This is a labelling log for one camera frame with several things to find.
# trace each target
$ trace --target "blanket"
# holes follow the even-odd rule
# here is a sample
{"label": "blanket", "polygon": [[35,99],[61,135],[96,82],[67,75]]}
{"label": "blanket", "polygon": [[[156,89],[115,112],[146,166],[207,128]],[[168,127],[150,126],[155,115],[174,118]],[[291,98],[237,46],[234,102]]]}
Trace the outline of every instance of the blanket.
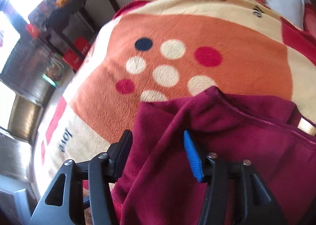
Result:
{"label": "blanket", "polygon": [[316,122],[316,40],[256,0],[136,0],[99,32],[42,144],[53,176],[132,129],[140,101],[272,95]]}

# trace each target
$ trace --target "polka dot pattern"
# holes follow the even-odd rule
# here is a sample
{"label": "polka dot pattern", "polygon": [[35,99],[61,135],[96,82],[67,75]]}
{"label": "polka dot pattern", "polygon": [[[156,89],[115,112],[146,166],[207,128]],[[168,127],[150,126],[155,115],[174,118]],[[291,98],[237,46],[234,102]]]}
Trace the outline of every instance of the polka dot pattern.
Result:
{"label": "polka dot pattern", "polygon": [[214,80],[205,75],[193,76],[187,84],[188,90],[192,96],[196,96],[213,85],[217,86]]}
{"label": "polka dot pattern", "polygon": [[167,97],[161,92],[154,90],[145,90],[140,95],[140,101],[154,102],[154,101],[167,101]]}
{"label": "polka dot pattern", "polygon": [[180,40],[168,40],[162,43],[160,52],[167,59],[179,59],[185,53],[185,45]]}
{"label": "polka dot pattern", "polygon": [[132,57],[126,62],[126,70],[130,74],[139,74],[146,68],[146,61],[141,57]]}
{"label": "polka dot pattern", "polygon": [[161,86],[172,87],[179,82],[179,72],[171,65],[159,65],[153,71],[153,78]]}
{"label": "polka dot pattern", "polygon": [[153,46],[153,41],[149,38],[140,38],[135,42],[135,48],[140,51],[148,51]]}
{"label": "polka dot pattern", "polygon": [[116,83],[115,88],[121,94],[129,94],[134,92],[135,85],[130,79],[122,79]]}
{"label": "polka dot pattern", "polygon": [[218,66],[222,62],[222,55],[216,49],[208,46],[198,48],[194,57],[198,63],[207,67]]}

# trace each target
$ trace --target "metal screw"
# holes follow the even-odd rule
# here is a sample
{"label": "metal screw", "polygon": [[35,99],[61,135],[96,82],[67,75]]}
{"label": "metal screw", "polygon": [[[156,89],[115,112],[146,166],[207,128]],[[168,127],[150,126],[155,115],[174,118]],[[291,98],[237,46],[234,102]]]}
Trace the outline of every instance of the metal screw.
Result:
{"label": "metal screw", "polygon": [[245,159],[244,161],[242,161],[242,163],[246,166],[251,165],[251,161],[249,159]]}
{"label": "metal screw", "polygon": [[253,14],[257,16],[258,18],[262,18],[262,14],[258,11],[254,11]]}
{"label": "metal screw", "polygon": [[208,158],[211,158],[211,159],[215,159],[218,157],[218,154],[214,153],[214,152],[210,152],[207,154],[207,157]]}
{"label": "metal screw", "polygon": [[69,166],[69,165],[72,165],[72,160],[71,159],[68,159],[68,160],[66,160],[65,162],[64,162],[64,165],[65,166]]}
{"label": "metal screw", "polygon": [[108,153],[103,152],[103,153],[99,154],[98,158],[100,158],[100,159],[109,159],[110,156],[109,156]]}

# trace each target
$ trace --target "navy blue dot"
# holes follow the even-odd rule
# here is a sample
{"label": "navy blue dot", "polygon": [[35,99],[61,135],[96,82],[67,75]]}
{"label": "navy blue dot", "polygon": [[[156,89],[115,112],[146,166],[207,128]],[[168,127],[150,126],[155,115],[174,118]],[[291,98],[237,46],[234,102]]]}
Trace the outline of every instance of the navy blue dot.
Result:
{"label": "navy blue dot", "polygon": [[153,41],[149,38],[140,38],[135,42],[137,50],[147,51],[153,46]]}

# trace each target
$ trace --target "white dot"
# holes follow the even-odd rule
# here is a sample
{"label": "white dot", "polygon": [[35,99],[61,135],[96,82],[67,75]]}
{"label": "white dot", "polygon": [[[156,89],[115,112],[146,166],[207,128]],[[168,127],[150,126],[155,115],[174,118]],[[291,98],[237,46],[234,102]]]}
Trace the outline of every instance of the white dot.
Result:
{"label": "white dot", "polygon": [[153,102],[153,101],[167,101],[167,97],[154,90],[145,90],[142,92],[140,95],[140,101],[145,101],[145,102]]}
{"label": "white dot", "polygon": [[126,62],[126,70],[130,74],[139,74],[146,68],[146,61],[141,57],[131,57]]}
{"label": "white dot", "polygon": [[160,52],[167,59],[179,59],[185,53],[185,45],[180,40],[168,40],[162,43],[162,45],[160,46]]}
{"label": "white dot", "polygon": [[179,82],[179,72],[170,65],[159,65],[153,71],[153,78],[161,86],[172,87]]}
{"label": "white dot", "polygon": [[216,86],[216,83],[211,78],[205,75],[197,75],[188,81],[188,90],[192,96],[195,96],[213,85]]}

